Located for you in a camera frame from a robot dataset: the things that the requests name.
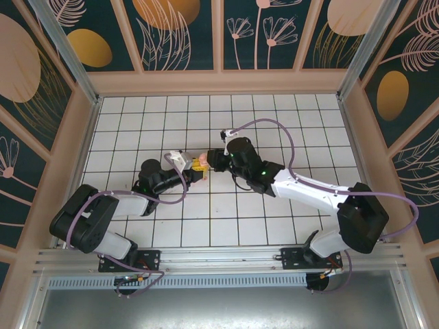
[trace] feather illustration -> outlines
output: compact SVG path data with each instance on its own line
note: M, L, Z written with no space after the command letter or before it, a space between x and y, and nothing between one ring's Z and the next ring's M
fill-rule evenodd
M433 66L436 60L439 59L439 34L432 36L419 34L413 37L405 46L402 54L387 58L381 61L380 64L396 58L401 59L403 68L406 71L427 72L427 68Z
M75 26L86 12L84 0L48 0L48 2L61 26Z

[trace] gray metal floor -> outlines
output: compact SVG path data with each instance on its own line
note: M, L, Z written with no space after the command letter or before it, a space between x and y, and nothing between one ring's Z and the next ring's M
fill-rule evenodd
M330 295L302 287L154 289L120 300L112 291L50 291L42 329L405 328L386 272L354 273Z

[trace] white tile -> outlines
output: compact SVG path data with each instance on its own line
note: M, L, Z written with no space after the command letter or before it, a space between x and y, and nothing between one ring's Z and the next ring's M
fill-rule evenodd
M166 111L166 96L146 97L145 112L164 112Z
M165 127L165 113L145 113L142 130L162 130Z
M230 95L211 96L211 111L231 111Z
M254 114L250 111L233 111L233 127L239 128L251 121L254 121Z
M334 168L311 168L311 176L321 182L338 185Z
M105 97L101 113L122 113L123 97Z
M126 221L111 221L108 231L125 236Z
M211 245L238 245L238 222L236 219L211 220Z
M345 128L326 128L329 146L349 146Z
M305 146L327 146L328 141L323 128L303 128Z
M256 129L243 129L239 131L239 136L240 137L247 137L248 139L250 139L250 141L252 142L252 145L254 147L257 146L257 139L256 139Z
M295 110L297 109L294 95L275 95L274 103L277 110Z
M232 127L232 112L211 112L211 129Z
M180 247L182 221L159 221L154 224L153 247Z
M266 245L267 231L264 218L240 218L239 244L240 245Z
M182 247L209 246L209 220L183 221Z
M188 194L183 201L183 218L209 218L209 194Z
M117 132L96 132L91 151L112 151L115 149Z
M86 171L110 171L111 159L112 151L90 152Z
M187 113L167 113L165 129L186 129Z
M145 109L144 97L126 97L123 103L123 113L142 113Z
M187 129L209 129L209 112L190 112L187 116Z
M137 149L139 147L140 132L118 132L116 150Z
M257 129L258 147L280 147L281 139L278 129Z
M271 119L277 121L276 111L255 111L255 119ZM278 126L273 122L258 122L256 128L277 128Z
M335 168L338 182L342 186L352 187L356 183L361 182L357 168Z
M273 95L253 95L255 111L274 110Z
M187 112L187 96L168 96L166 112Z
M160 200L174 201L179 199L177 195L164 195L160 196ZM156 210L156 219L181 219L182 218L183 203L177 204L159 204Z
M153 231L153 221L129 221L126 224L125 237L135 241L139 248L151 248Z
M221 136L220 136L221 130L211 130L211 141L210 141L210 148L211 149L223 149L225 144L223 143Z
M277 121L283 124L286 128L300 127L298 111L276 111Z
M110 173L108 176L107 190L116 191L124 190L130 191L132 188L134 173Z
M253 111L252 95L232 95L234 111Z
M269 245L295 245L293 219L291 217L267 218Z
M115 132L119 128L120 114L101 114L97 122L97 132Z
M187 149L208 149L210 133L208 130L188 130Z
M137 151L115 151L111 171L134 171Z
M108 173L85 173L83 184L88 184L97 188L99 191L105 191L107 188Z
M319 217L294 217L294 228L296 229L297 243L302 244L312 232L320 231L322 226Z
M266 217L280 217L290 216L291 206L289 199L284 197L270 197L269 195L263 196L263 204L265 208Z
M189 111L209 111L209 96L189 96Z
M302 130L300 128L287 128L287 131L293 138L294 147L304 147L305 142L303 141ZM283 147L290 147L289 139L286 133L281 130L281 142Z
M302 127L323 127L320 111L299 111L300 124Z
M337 97L334 94L319 94L316 97L321 110L338 110Z
M163 149L185 149L186 130L165 130Z
M338 218L336 216L321 216L323 230L339 230Z
M238 193L238 217L264 217L262 195Z
M296 95L296 103L299 110L318 110L315 95Z
M119 131L124 130L140 130L142 126L143 114L123 114L121 117L121 123L119 125Z
M284 147L282 150L285 159L285 166L287 167L289 159L291 159L291 147ZM293 168L309 168L307 152L304 147L294 148Z
M311 168L333 167L329 147L307 147L307 154Z
M259 148L258 153L262 161L267 160L270 162L279 163L280 165L283 164L283 154L281 148Z
M211 192L212 193L229 193L235 192L235 183L232 176L227 173L216 173L211 171Z
M234 193L211 195L211 218L237 218Z
M320 111L323 119L323 126L325 127L344 127L342 113L340 110L324 110Z
M335 167L356 167L351 147L330 147Z
M139 149L161 149L163 132L141 132Z

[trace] metal frame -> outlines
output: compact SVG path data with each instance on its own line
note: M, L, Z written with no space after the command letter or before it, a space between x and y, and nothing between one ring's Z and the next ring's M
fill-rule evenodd
M381 4L375 19L361 41L361 44L348 67L346 75L340 84L338 91L340 100L343 101L349 95L355 82L357 82L361 71L363 71L367 61L383 37L388 23L392 20L392 16L398 10L400 2L401 0L386 0Z

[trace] leaf illustration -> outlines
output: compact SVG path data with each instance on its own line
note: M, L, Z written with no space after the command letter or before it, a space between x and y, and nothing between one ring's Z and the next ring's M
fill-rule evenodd
M148 3L139 0L139 5L143 16L150 22L145 25L137 19L143 34L142 62L145 68L148 71L185 70L191 59L191 39L185 18L170 2L167 3L168 10L158 0Z
M423 0L420 5L416 29L424 36L439 32L439 0Z
M84 0L49 0L48 2L61 26L75 26L86 12Z

